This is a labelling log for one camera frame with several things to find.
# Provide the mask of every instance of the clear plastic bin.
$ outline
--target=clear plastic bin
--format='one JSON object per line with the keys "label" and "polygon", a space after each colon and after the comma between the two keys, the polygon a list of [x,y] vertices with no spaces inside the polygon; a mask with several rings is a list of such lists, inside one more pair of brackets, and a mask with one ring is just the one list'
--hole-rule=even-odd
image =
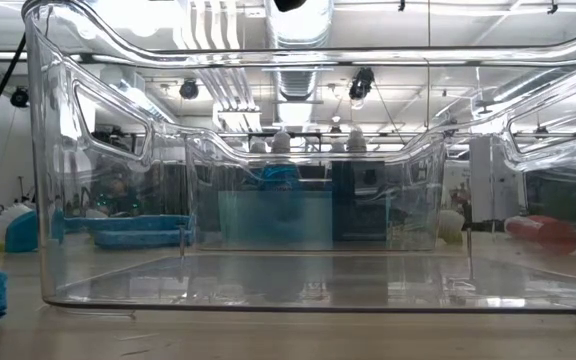
{"label": "clear plastic bin", "polygon": [[[155,2],[178,11],[155,14],[170,32],[102,3],[23,9],[46,302],[576,313],[576,26],[451,43],[432,30],[463,24],[433,10],[427,38],[361,47],[335,37],[339,19],[367,28],[331,1],[308,0],[297,33],[271,2],[265,24],[234,1]],[[370,96],[344,100],[367,68]],[[365,148],[331,152],[351,125]],[[277,127],[294,148],[254,153]]]}

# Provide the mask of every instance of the black cable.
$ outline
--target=black cable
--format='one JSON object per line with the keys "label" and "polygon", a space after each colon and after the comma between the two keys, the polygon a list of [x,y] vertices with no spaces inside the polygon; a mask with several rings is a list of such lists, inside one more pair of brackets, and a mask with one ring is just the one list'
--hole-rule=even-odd
{"label": "black cable", "polygon": [[6,74],[4,74],[4,78],[1,80],[0,98],[4,92],[4,89],[6,88],[6,84],[8,84],[8,80],[10,80],[10,76],[12,76],[13,70],[15,70],[15,66],[17,65],[17,62],[19,61],[19,57],[21,56],[21,53],[23,52],[25,46],[26,46],[26,34],[24,34],[24,36],[21,37],[21,41],[19,42],[19,46],[17,47],[17,51],[15,51],[15,56],[13,56],[12,61],[10,62],[10,65],[8,66],[8,70],[6,70]]}

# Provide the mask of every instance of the white wall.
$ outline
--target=white wall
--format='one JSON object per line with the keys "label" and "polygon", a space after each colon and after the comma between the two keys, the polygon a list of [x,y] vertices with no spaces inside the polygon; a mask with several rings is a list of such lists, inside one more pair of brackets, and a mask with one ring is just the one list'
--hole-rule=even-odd
{"label": "white wall", "polygon": [[0,204],[9,206],[20,198],[18,176],[23,177],[24,193],[35,181],[30,132],[30,109],[17,109],[8,97],[0,98]]}

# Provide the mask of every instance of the red cylindrical object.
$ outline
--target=red cylindrical object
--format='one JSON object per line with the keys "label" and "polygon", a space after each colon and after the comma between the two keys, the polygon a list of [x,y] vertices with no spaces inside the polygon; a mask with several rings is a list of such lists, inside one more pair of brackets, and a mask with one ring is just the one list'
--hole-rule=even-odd
{"label": "red cylindrical object", "polygon": [[513,237],[536,242],[544,250],[557,255],[571,254],[576,250],[576,228],[548,216],[515,216],[506,219],[506,232]]}

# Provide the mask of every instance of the ceiling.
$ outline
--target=ceiling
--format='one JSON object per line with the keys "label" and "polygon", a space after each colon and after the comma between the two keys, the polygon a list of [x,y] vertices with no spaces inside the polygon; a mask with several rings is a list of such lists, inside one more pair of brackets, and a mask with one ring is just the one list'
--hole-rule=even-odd
{"label": "ceiling", "polygon": [[[23,1],[0,0],[0,51],[12,51],[24,31],[19,9]],[[330,25],[327,47],[408,47],[408,46],[535,46],[552,45],[576,38],[576,0],[557,1],[559,10],[547,14],[550,0],[431,0],[406,1],[403,12],[397,11],[399,2],[338,0]],[[122,9],[118,5],[98,7],[98,13],[114,30],[130,43],[149,50],[176,50],[173,28],[178,24],[175,1],[151,1],[147,7]],[[210,3],[206,23],[210,23]],[[237,38],[244,49],[265,49],[270,43],[266,30],[267,16],[263,1],[237,1]],[[193,11],[196,23],[196,10]],[[146,24],[152,35],[138,36],[134,24]],[[49,39],[70,51],[103,51],[95,48],[94,40],[82,38],[78,30],[55,23]],[[210,25],[206,33],[210,40]],[[209,41],[216,48],[214,41]],[[0,74],[7,63],[0,62]],[[179,87],[184,79],[200,77],[192,70],[134,69],[145,80],[145,92],[174,114],[181,124],[200,124],[214,128],[212,122],[214,100],[199,83],[199,96],[184,100]],[[475,66],[374,66],[375,86],[361,109],[353,110],[348,87],[359,70],[355,66],[335,66],[317,72],[316,91],[309,99],[312,105],[310,120],[299,126],[305,131],[329,131],[332,118],[338,116],[343,129],[360,127],[364,132],[423,132],[427,126],[437,125],[445,118],[438,117],[450,106],[453,121],[471,121],[477,116],[472,99],[484,99],[499,92],[508,83],[535,73],[531,67],[475,67]],[[27,68],[19,64],[12,85],[25,84]],[[274,72],[246,68],[245,77],[259,106],[264,128],[280,126],[277,117],[277,92]],[[540,119],[518,123],[516,131],[530,132],[538,123],[556,119],[576,109],[576,98],[559,108],[542,112]],[[232,132],[225,126],[220,129]],[[576,122],[560,126],[558,131],[576,131]]]}

